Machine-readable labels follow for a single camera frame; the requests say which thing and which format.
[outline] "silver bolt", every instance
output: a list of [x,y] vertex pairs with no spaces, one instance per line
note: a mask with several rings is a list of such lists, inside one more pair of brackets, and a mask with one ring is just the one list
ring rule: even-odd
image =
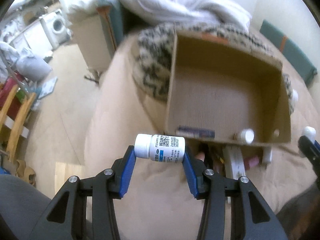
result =
[[111,175],[113,173],[112,169],[106,169],[103,171],[104,175]]
[[207,175],[209,175],[209,176],[211,176],[211,175],[214,174],[214,171],[211,170],[211,169],[207,169],[207,170],[204,171],[204,173],[207,174]]
[[243,183],[248,183],[248,182],[249,182],[249,179],[248,179],[247,177],[245,177],[245,176],[242,176],[242,177],[240,178],[240,180],[241,180],[241,182],[243,182]]
[[77,177],[76,176],[71,176],[70,178],[69,178],[69,182],[71,182],[71,183],[74,183],[74,182],[76,182],[77,181]]

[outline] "open cardboard box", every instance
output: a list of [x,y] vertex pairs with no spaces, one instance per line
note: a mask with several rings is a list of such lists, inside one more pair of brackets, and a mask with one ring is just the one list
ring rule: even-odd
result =
[[282,63],[222,38],[178,32],[165,122],[172,135],[179,127],[214,131],[202,141],[244,145],[234,134],[251,128],[251,146],[290,142]]

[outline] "bottle label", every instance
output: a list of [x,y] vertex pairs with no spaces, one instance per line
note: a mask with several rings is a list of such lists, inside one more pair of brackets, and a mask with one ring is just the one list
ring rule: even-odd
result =
[[180,163],[184,150],[183,137],[155,135],[151,140],[150,159],[156,162]]

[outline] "qr code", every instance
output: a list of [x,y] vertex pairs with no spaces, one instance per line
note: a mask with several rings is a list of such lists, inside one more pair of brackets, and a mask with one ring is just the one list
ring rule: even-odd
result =
[[169,139],[160,137],[159,146],[169,146]]

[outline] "tile floor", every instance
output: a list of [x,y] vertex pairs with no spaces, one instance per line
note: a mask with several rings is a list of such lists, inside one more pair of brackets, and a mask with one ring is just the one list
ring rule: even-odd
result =
[[35,170],[37,189],[52,198],[70,172],[81,176],[85,135],[100,91],[84,79],[87,66],[76,44],[59,47],[49,64],[53,71],[47,79],[58,81],[32,114],[29,138],[18,154]]

